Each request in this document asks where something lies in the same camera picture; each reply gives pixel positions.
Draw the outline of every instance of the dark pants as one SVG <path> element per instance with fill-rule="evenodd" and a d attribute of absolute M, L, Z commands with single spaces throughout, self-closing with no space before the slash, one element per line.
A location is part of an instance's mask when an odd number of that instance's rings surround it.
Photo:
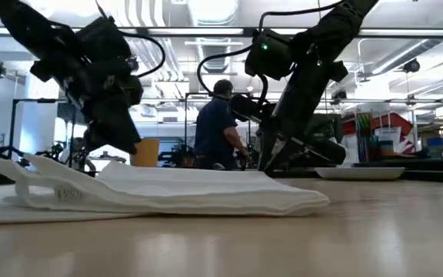
<path fill-rule="evenodd" d="M 225 170 L 233 170 L 233 168 L 235 167 L 234 162 L 224 161 L 222 159 L 215 159 L 210 156 L 201 156 L 197 157 L 196 159 L 196 168 L 212 170 L 216 169 L 215 164 L 217 163 L 223 165 L 225 167 Z"/>

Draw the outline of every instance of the table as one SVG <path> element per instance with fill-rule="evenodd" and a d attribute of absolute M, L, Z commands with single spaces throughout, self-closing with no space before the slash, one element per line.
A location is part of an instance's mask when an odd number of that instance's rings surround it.
<path fill-rule="evenodd" d="M 443 184 L 281 182 L 332 204 L 306 218 L 0 225 L 0 277 L 443 276 Z"/>

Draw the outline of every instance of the man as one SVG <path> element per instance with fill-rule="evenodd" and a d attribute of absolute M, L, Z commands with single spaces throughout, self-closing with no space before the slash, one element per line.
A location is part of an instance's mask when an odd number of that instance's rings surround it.
<path fill-rule="evenodd" d="M 228 112 L 228 100 L 233 85 L 229 80 L 216 82 L 215 97 L 205 105 L 196 120 L 195 154 L 199 169 L 226 169 L 235 167 L 234 149 L 248 157 L 240 141 L 235 118 Z"/>
<path fill-rule="evenodd" d="M 73 155 L 76 157 L 76 155 L 79 153 L 79 151 L 81 149 L 83 149 L 83 147 L 85 147 L 85 141 L 83 140 L 83 138 L 74 138 L 73 139 Z M 65 149 L 62 153 L 61 156 L 59 157 L 59 161 L 62 162 L 65 165 L 69 165 L 69 151 L 70 149 L 67 148 Z M 90 171 L 96 171 L 97 168 L 95 167 L 95 165 L 93 164 L 92 161 L 90 161 L 88 158 L 85 160 L 85 164 L 88 165 Z M 80 162 L 73 160 L 72 161 L 72 168 L 75 170 L 80 170 L 80 171 L 84 171 L 84 168 L 80 167 Z"/>

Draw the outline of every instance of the folded towel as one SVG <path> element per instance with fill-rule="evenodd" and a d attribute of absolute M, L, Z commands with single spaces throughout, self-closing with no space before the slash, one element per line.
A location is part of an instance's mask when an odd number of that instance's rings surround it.
<path fill-rule="evenodd" d="M 319 192 L 297 189 L 263 172 L 136 168 L 111 162 L 92 178 L 41 156 L 26 155 L 38 174 L 0 160 L 20 202 L 37 209 L 197 215 L 307 215 L 326 206 Z M 53 193 L 32 193 L 44 187 Z"/>
<path fill-rule="evenodd" d="M 48 190 L 33 188 L 35 194 L 47 194 Z M 52 211 L 24 207 L 17 202 L 13 185 L 0 185 L 0 223 L 19 222 L 70 222 L 96 219 L 122 219 L 138 214 L 117 212 Z"/>

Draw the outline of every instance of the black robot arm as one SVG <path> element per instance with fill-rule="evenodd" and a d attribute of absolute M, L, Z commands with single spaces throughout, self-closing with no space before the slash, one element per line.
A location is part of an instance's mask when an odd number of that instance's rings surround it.
<path fill-rule="evenodd" d="M 141 139 L 128 108 L 140 102 L 143 89 L 138 76 L 131 75 L 138 63 L 123 35 L 156 41 L 125 34 L 105 16 L 74 33 L 19 0 L 0 0 L 0 19 L 11 36 L 39 59 L 30 72 L 43 82 L 53 78 L 83 113 L 88 122 L 87 151 L 109 144 L 136 153 L 135 143 Z"/>
<path fill-rule="evenodd" d="M 363 19 L 377 2 L 336 3 L 316 26 L 293 39 L 270 29 L 257 33 L 245 62 L 246 73 L 276 80 L 291 74 L 276 105 L 254 103 L 243 96 L 231 100 L 232 112 L 238 119 L 259 122 L 262 146 L 259 170 L 269 173 L 304 152 L 332 164 L 342 163 L 345 150 L 327 139 L 312 136 L 308 125 L 329 81 L 340 82 L 348 74 L 343 63 L 335 59 L 359 33 Z M 273 155 L 277 139 L 283 146 Z"/>

